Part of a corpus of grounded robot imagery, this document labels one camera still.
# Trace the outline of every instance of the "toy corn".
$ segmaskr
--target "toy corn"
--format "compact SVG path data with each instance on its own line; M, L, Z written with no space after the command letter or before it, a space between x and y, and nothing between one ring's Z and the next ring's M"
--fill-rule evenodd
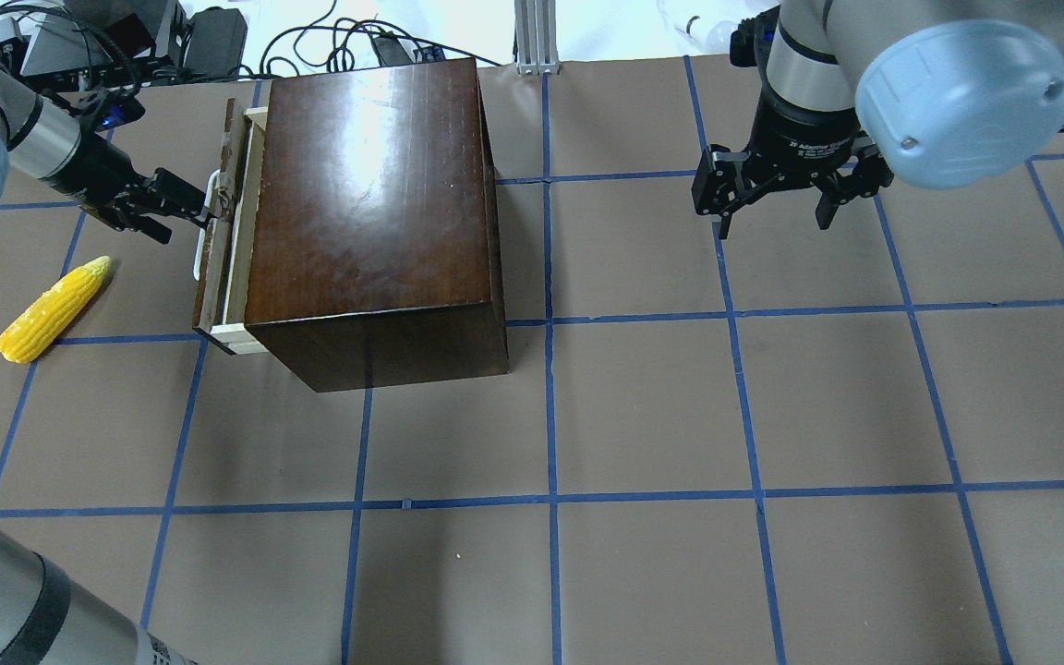
M98 257L65 275L51 289L44 290L44 295L1 333L3 358L11 362L37 359L101 288L109 266L109 256Z

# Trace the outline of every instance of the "corn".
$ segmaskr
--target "corn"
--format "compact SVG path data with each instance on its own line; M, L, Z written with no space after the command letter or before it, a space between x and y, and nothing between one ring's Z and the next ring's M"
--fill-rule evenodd
M1 333L3 358L11 362L37 359L101 288L109 266L109 256L98 257L65 275L51 289L44 290L44 295Z

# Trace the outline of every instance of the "brown wooden cabinet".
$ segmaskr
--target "brown wooden cabinet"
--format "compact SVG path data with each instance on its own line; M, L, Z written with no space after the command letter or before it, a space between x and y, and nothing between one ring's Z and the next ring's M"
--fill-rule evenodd
M319 392L508 371L472 60L275 81L226 130L196 330Z

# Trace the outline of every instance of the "drawer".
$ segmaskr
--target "drawer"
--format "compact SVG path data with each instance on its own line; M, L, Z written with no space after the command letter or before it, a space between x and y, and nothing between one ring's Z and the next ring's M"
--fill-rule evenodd
M472 60L275 81L222 146L196 332L317 392L508 371Z

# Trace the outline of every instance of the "metal bracket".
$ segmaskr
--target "metal bracket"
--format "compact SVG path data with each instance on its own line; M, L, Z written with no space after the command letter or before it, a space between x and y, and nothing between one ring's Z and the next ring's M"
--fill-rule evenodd
M556 73L556 0L515 0L515 71Z

